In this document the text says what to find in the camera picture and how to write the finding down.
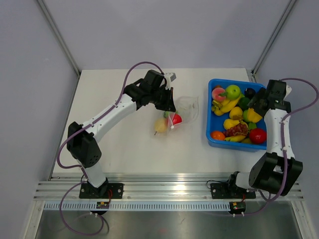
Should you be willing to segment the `green watermelon toy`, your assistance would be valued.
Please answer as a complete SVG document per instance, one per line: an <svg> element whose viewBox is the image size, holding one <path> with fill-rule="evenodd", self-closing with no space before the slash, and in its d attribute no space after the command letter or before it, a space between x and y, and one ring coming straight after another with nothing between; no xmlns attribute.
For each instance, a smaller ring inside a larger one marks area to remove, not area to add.
<svg viewBox="0 0 319 239"><path fill-rule="evenodd" d="M165 111L165 112L163 113L163 117L164 117L164 118L168 118L171 114L172 114L172 112Z"/></svg>

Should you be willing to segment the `yellow bell pepper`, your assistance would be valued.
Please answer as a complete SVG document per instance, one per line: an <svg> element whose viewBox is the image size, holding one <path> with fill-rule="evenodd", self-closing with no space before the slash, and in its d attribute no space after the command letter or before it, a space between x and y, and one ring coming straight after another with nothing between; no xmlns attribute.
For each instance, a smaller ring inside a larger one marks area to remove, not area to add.
<svg viewBox="0 0 319 239"><path fill-rule="evenodd" d="M255 112L253 108L249 108L247 112L247 119L249 122L258 123L263 117Z"/></svg>

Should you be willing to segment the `red apple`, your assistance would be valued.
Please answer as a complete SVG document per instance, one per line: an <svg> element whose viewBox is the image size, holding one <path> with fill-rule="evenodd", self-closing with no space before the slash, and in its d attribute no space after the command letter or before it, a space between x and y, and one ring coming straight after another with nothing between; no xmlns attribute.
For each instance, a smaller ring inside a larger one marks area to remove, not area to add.
<svg viewBox="0 0 319 239"><path fill-rule="evenodd" d="M168 116L168 121L171 125L176 125L182 123L182 117L179 114L170 114Z"/></svg>

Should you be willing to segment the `clear zip top bag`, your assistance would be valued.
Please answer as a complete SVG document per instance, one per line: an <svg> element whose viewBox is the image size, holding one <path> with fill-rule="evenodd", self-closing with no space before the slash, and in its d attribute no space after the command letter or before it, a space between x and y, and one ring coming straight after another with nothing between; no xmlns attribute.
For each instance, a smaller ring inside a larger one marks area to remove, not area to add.
<svg viewBox="0 0 319 239"><path fill-rule="evenodd" d="M163 137L168 136L169 134L172 134L173 132L182 131L186 129L188 126L190 126L192 123L194 123L198 116L199 116L199 98L198 97L190 97L190 96L181 96L177 98L174 101L174 105L176 108L175 112L172 112L172 114L179 114L182 117L182 123L171 125L168 121L168 127L166 133L158 133L154 135L155 137ZM163 118L163 113L165 111L158 111L156 114L156 120Z"/></svg>

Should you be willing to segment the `pale yellow pear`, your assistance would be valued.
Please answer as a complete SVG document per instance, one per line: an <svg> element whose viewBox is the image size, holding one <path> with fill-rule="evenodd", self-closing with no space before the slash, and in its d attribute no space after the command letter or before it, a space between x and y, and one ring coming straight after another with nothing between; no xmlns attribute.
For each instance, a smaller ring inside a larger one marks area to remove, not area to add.
<svg viewBox="0 0 319 239"><path fill-rule="evenodd" d="M155 130L154 135L158 133L166 133L167 127L168 127L168 120L166 118L160 118L156 120L154 124L154 130Z"/></svg>

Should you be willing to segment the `red grape bunch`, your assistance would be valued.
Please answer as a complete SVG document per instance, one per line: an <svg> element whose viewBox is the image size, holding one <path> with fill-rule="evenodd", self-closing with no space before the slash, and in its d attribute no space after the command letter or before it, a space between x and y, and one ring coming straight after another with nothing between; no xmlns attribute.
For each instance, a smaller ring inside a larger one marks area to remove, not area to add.
<svg viewBox="0 0 319 239"><path fill-rule="evenodd" d="M238 135L247 136L248 132L249 132L248 125L245 123L240 123L238 125L235 125L229 129L227 129L224 132L224 135L226 137L232 137L232 136L238 136Z"/></svg>

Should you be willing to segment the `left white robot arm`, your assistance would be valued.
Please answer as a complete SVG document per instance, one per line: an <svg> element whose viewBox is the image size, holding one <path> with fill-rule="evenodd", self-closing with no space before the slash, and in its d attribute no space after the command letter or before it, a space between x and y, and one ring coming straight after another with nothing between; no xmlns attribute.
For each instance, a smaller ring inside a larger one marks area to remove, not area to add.
<svg viewBox="0 0 319 239"><path fill-rule="evenodd" d="M123 185L109 183L102 170L99 163L102 152L98 143L117 123L143 106L153 104L157 110L175 112L171 87L175 79L175 73L149 70L143 78L125 86L119 100L95 117L83 124L73 122L69 125L67 150L80 163L87 178L87 182L81 185L81 199L122 197Z"/></svg>

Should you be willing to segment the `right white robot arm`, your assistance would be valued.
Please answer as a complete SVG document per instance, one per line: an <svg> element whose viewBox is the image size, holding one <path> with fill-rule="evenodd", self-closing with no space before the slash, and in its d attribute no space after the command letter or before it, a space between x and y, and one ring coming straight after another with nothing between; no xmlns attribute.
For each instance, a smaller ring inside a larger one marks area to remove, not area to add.
<svg viewBox="0 0 319 239"><path fill-rule="evenodd" d="M286 82L270 80L249 103L266 124L267 149L249 173L236 171L230 175L226 185L229 196L238 197L244 190L256 189L278 198L287 195L300 176L303 164L295 159L290 144L291 104L285 101L290 92Z"/></svg>

